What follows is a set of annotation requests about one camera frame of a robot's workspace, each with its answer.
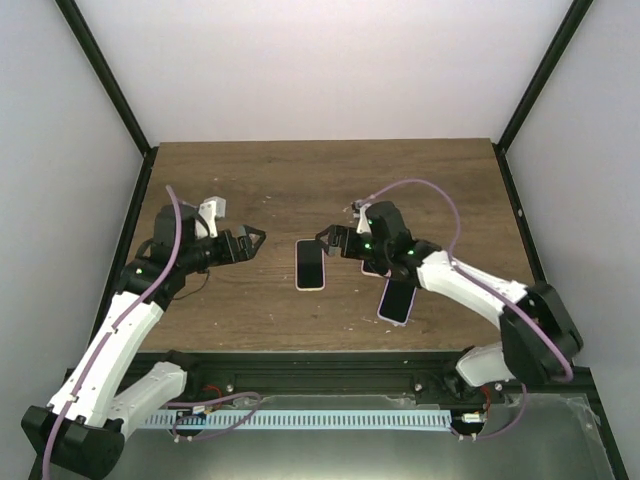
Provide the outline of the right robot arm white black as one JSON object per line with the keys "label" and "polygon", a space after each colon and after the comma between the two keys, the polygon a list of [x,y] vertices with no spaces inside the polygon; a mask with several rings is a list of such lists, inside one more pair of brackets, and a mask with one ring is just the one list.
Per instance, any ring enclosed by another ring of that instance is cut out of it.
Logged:
{"label": "right robot arm white black", "polygon": [[447,297],[499,331],[499,342],[466,351],[445,376],[451,400],[468,402],[492,382],[572,380],[571,362],[584,342],[550,284],[501,279],[414,238],[390,201],[358,203],[354,210],[355,226],[332,224],[316,234],[325,253],[363,261],[380,275]]}

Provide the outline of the pink phone case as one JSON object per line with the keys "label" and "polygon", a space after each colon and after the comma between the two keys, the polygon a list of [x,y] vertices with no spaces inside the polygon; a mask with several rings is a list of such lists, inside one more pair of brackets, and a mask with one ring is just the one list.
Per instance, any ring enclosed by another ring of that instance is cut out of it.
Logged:
{"label": "pink phone case", "polygon": [[361,273],[366,276],[382,278],[389,278],[391,276],[391,272],[386,265],[367,260],[362,261]]}

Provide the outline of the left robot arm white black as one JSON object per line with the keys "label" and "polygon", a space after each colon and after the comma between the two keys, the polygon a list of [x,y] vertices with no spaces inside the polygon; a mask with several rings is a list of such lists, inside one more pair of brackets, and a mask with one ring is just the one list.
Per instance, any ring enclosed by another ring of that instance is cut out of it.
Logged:
{"label": "left robot arm white black", "polygon": [[57,465],[89,479],[115,467],[126,441],[155,411],[178,399],[196,402],[203,377],[190,358],[171,352],[141,379],[120,387],[144,339],[192,274],[253,259],[267,238],[248,225],[220,230],[226,202],[173,201],[156,214],[152,236],[118,280],[106,317],[76,368],[44,407],[31,406],[21,427],[48,479]]}

